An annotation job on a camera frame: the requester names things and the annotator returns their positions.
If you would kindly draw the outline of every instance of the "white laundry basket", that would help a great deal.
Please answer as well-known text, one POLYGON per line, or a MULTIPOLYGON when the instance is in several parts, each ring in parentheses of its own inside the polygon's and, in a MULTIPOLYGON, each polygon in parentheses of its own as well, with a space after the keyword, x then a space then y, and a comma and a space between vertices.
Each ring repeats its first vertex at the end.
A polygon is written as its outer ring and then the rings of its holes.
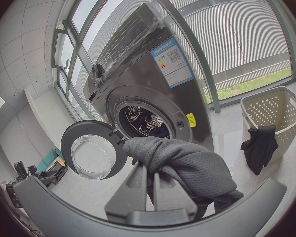
POLYGON ((296 95, 288 88, 280 86, 242 98, 241 108, 243 127, 246 129, 244 134, 247 133, 247 128, 276 126, 278 149, 274 151, 270 162, 283 157, 296 135, 296 95))

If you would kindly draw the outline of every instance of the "wall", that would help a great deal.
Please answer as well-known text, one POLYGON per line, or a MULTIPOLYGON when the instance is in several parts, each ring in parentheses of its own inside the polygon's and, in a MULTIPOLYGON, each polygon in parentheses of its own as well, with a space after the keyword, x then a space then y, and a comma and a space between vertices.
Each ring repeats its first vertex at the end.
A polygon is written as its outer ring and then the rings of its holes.
POLYGON ((18 174, 10 164, 3 151, 0 152, 0 183, 3 181, 13 181, 18 174))
POLYGON ((12 166, 21 160, 25 167, 33 164, 37 166, 51 149, 55 149, 29 105, 3 130, 0 145, 12 166))
POLYGON ((35 100, 27 90, 25 90, 25 93, 39 124, 55 146, 61 150, 62 135, 75 121, 58 93, 55 89, 52 89, 35 100))

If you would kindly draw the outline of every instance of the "energy label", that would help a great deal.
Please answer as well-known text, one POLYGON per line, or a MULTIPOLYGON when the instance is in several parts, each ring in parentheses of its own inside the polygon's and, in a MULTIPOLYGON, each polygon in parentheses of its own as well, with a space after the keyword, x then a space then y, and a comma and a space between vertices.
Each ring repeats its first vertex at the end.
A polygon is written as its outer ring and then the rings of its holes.
POLYGON ((164 42, 150 53, 170 88, 194 78, 174 38, 164 42))

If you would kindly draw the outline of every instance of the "green grass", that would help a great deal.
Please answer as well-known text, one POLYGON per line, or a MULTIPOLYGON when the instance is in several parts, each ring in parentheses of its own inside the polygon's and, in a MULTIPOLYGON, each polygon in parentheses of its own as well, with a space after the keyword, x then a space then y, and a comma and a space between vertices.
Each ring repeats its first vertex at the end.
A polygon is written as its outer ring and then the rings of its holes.
MULTIPOLYGON (((269 85, 273 82, 284 79, 288 76, 292 75, 291 68, 282 69, 272 74, 267 74, 263 77, 256 78, 251 81, 246 81, 243 83, 235 84, 231 87, 227 87, 225 89, 219 89, 217 91, 219 100, 226 99, 228 97, 232 97, 241 93, 248 92, 250 90, 254 90, 266 85, 269 85)), ((209 95, 206 95, 207 103, 210 103, 209 95)))

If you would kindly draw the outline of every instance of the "black cloth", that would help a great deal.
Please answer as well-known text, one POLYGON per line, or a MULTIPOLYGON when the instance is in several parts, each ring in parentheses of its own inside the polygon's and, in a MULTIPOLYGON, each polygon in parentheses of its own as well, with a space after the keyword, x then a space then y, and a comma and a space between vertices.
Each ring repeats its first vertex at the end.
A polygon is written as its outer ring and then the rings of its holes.
POLYGON ((274 151, 278 148, 275 139, 275 125, 258 126, 258 129, 249 129, 251 139, 242 143, 241 150, 245 150, 248 167, 257 176, 270 162, 274 151))
MULTIPOLYGON (((212 202, 218 213, 243 197, 224 160, 203 146, 175 139, 136 137, 126 141, 123 152, 146 166, 149 184, 155 172, 176 179, 197 204, 196 219, 203 217, 212 202)), ((148 187, 147 193, 153 202, 152 190, 148 187)))

